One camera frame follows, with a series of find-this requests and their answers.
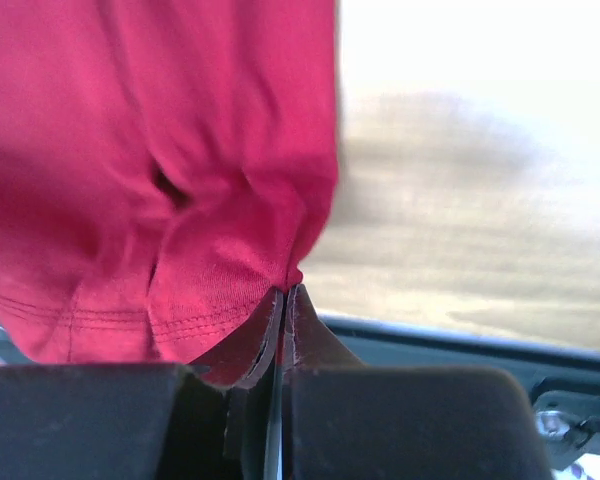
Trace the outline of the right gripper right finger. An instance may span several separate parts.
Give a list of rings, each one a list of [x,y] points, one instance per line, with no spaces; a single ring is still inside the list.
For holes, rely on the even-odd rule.
[[[319,319],[303,284],[286,297],[284,368],[363,367],[336,335]]]

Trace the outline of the dark red t shirt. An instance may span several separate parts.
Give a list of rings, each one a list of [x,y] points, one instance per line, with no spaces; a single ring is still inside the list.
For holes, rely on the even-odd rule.
[[[338,179],[332,1],[0,1],[0,324],[40,363],[200,357]]]

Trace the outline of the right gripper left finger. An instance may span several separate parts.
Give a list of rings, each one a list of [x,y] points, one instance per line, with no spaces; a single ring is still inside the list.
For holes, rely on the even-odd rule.
[[[262,377],[277,351],[284,302],[281,291],[270,289],[242,325],[189,364],[193,372],[219,389]]]

